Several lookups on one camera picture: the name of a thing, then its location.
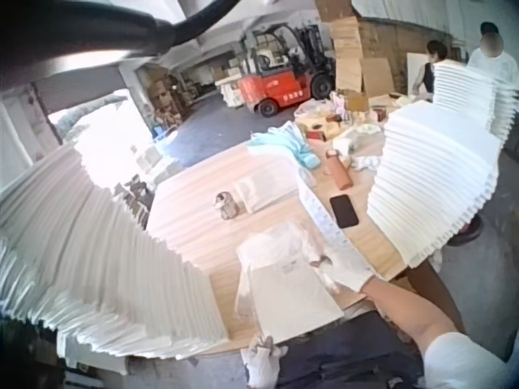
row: table surface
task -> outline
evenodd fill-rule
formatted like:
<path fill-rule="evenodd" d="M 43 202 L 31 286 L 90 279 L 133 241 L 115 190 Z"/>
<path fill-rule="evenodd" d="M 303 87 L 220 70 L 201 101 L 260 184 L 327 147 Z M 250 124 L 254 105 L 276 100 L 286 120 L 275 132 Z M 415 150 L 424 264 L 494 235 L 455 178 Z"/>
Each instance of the table surface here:
<path fill-rule="evenodd" d="M 372 99 L 372 104 L 388 103 L 388 98 Z M 312 119 L 326 125 L 324 118 Z M 311 143 L 316 154 L 324 160 L 326 145 Z M 361 138 L 354 156 L 380 156 L 384 146 L 382 134 Z M 279 156 L 251 156 L 245 143 L 217 154 L 159 185 L 148 221 L 149 233 L 164 239 L 170 249 L 180 253 L 210 274 L 212 288 L 230 342 L 210 350 L 221 353 L 246 347 L 258 331 L 254 323 L 235 318 L 234 300 L 241 271 L 236 248 L 254 233 L 262 233 L 275 224 L 294 220 L 318 238 L 319 230 L 305 208 L 294 195 L 265 209 L 248 214 L 244 207 L 240 215 L 224 221 L 212 205 L 216 194 L 229 191 L 239 199 L 234 182 L 261 169 L 271 169 Z M 317 186 L 313 191 L 332 214 L 330 198 L 346 194 L 358 214 L 359 225 L 348 228 L 345 235 L 368 262 L 385 279 L 390 280 L 405 270 L 405 264 L 392 243 L 367 215 L 367 195 L 373 185 L 374 174 L 369 171 L 353 172 L 354 186 L 340 191 L 328 174 L 325 164 L 312 171 Z M 334 296 L 345 309 L 362 299 L 362 295 L 344 288 Z"/>

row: orange forklift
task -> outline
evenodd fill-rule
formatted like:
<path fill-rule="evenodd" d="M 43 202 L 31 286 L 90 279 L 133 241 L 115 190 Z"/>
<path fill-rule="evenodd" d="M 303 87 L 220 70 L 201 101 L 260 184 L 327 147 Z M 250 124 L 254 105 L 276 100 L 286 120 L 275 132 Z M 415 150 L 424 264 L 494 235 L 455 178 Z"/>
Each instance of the orange forklift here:
<path fill-rule="evenodd" d="M 303 59 L 290 50 L 282 31 L 288 31 L 302 50 Z M 251 112 L 259 112 L 266 118 L 276 116 L 280 109 L 302 103 L 311 97 L 327 98 L 334 89 L 335 66 L 324 55 L 324 46 L 317 25 L 293 29 L 288 24 L 274 24 L 264 31 L 253 32 L 256 42 L 263 37 L 273 38 L 281 48 L 278 63 L 257 48 L 247 50 L 245 37 L 241 40 L 246 73 L 238 81 L 243 100 Z"/>

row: stack of white foam sheets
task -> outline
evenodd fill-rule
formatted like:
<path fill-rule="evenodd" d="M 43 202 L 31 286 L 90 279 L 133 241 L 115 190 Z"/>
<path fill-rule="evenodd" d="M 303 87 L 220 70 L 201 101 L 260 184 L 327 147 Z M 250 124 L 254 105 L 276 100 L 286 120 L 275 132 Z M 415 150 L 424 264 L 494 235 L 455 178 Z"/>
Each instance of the stack of white foam sheets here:
<path fill-rule="evenodd" d="M 226 341 L 208 277 L 151 238 L 72 147 L 0 194 L 0 310 L 116 356 L 185 357 Z"/>
<path fill-rule="evenodd" d="M 504 146 L 517 107 L 517 87 L 458 62 L 435 66 L 434 104 L 469 116 L 500 139 Z"/>
<path fill-rule="evenodd" d="M 444 246 L 493 194 L 500 141 L 483 127 L 425 101 L 390 115 L 367 213 L 409 266 Z"/>

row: black phone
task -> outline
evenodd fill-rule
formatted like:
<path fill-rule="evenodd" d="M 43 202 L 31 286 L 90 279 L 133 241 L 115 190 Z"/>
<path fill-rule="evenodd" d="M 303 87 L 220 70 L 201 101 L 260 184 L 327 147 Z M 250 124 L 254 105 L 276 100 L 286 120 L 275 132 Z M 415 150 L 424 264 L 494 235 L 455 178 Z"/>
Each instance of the black phone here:
<path fill-rule="evenodd" d="M 347 229 L 348 227 L 354 227 L 358 224 L 357 212 L 355 212 L 350 197 L 345 194 L 332 197 L 330 203 L 332 204 L 333 214 L 340 229 Z"/>

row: concrete floor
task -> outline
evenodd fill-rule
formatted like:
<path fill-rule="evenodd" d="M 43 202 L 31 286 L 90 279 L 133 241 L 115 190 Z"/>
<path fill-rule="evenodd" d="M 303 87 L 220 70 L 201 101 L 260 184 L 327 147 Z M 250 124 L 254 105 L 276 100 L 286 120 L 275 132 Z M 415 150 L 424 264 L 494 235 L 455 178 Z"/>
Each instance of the concrete floor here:
<path fill-rule="evenodd" d="M 197 104 L 195 113 L 165 147 L 192 166 L 293 118 L 294 109 L 264 119 L 247 109 L 227 109 L 219 96 Z M 500 157 L 496 193 L 481 212 L 482 236 L 467 246 L 444 249 L 440 277 L 461 312 L 469 336 L 499 357 L 519 328 L 519 165 Z M 138 361 L 131 375 L 103 373 L 108 388 L 243 389 L 244 369 L 237 353 L 190 361 Z"/>

